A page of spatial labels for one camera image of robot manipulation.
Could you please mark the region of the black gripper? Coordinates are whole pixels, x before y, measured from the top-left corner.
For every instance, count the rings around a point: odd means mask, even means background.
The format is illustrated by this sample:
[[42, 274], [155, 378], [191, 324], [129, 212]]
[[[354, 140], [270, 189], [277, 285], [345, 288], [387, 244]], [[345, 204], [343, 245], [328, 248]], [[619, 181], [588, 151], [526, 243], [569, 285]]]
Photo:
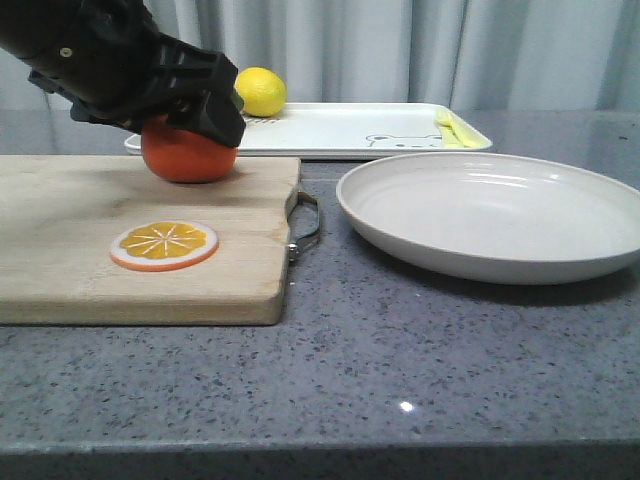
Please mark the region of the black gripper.
[[246, 128], [236, 66], [161, 32], [141, 1], [4, 1], [1, 47], [80, 122], [174, 129], [235, 148]]

